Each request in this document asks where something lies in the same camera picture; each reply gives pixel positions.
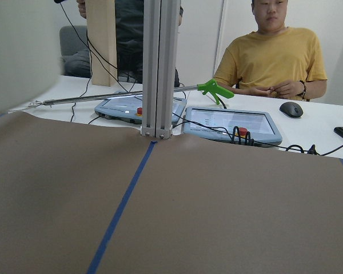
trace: tablet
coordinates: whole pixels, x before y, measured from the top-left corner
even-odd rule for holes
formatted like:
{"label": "tablet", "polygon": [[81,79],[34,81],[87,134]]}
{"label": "tablet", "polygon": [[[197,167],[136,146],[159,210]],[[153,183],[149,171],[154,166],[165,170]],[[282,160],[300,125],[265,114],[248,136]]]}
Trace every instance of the tablet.
{"label": "tablet", "polygon": [[[184,98],[173,98],[172,112],[182,116],[187,100]],[[128,123],[141,124],[142,115],[137,114],[137,109],[142,107],[142,95],[121,97],[104,100],[94,109],[95,113],[106,119],[119,119]],[[172,114],[171,124],[175,126],[179,117]]]}
{"label": "tablet", "polygon": [[223,127],[231,134],[235,126],[245,127],[250,132],[252,139],[263,143],[255,143],[256,146],[278,145],[282,142],[282,136],[267,112],[188,107],[185,118],[201,125],[185,123],[184,133],[194,134],[210,140],[231,142],[231,138],[226,132],[214,131],[204,126]]}

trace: black mouse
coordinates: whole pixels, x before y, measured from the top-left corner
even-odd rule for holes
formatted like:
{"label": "black mouse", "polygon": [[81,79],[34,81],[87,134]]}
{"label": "black mouse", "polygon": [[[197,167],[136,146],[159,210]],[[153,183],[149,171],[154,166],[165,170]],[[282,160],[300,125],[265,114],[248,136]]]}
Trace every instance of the black mouse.
{"label": "black mouse", "polygon": [[302,114],[304,114],[300,105],[295,102],[283,103],[280,107],[280,111],[287,114],[291,118],[299,118]]}

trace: black bracelet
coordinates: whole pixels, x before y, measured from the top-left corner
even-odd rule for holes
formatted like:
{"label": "black bracelet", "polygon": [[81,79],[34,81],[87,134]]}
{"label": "black bracelet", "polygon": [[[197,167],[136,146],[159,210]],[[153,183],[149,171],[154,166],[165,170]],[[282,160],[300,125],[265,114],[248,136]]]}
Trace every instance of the black bracelet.
{"label": "black bracelet", "polygon": [[303,80],[300,80],[300,82],[304,85],[304,91],[300,94],[297,94],[297,96],[301,96],[303,99],[305,99],[305,94],[306,94],[306,85]]}

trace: metal rod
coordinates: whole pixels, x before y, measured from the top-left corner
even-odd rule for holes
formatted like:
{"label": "metal rod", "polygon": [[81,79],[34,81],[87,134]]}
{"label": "metal rod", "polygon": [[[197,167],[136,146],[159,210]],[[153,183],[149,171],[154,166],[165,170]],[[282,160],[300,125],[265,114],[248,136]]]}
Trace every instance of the metal rod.
{"label": "metal rod", "polygon": [[[182,91],[190,91],[196,90],[197,86],[190,86],[190,87],[176,87],[174,88],[174,92],[182,92]],[[37,107],[37,106],[52,106],[54,104],[68,104],[68,103],[78,103],[78,102],[88,102],[88,101],[95,101],[95,100],[105,100],[111,98],[125,98],[125,97],[132,97],[142,95],[142,91],[133,91],[128,93],[116,93],[116,94],[102,94],[102,95],[93,95],[93,96],[84,96],[84,97],[72,97],[72,98],[64,98],[64,99],[51,99],[46,100],[43,102],[31,102],[29,104],[30,107]]]}

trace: chair backrest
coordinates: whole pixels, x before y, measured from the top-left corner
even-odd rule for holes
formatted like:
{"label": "chair backrest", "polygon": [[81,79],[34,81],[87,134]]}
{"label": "chair backrest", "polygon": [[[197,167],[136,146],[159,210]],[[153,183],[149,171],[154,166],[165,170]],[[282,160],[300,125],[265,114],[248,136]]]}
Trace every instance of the chair backrest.
{"label": "chair backrest", "polygon": [[[86,44],[86,26],[74,26],[81,40]],[[59,31],[59,43],[61,47],[61,55],[74,55],[79,50],[86,49],[83,42],[80,41],[78,35],[72,26],[62,27]]]}

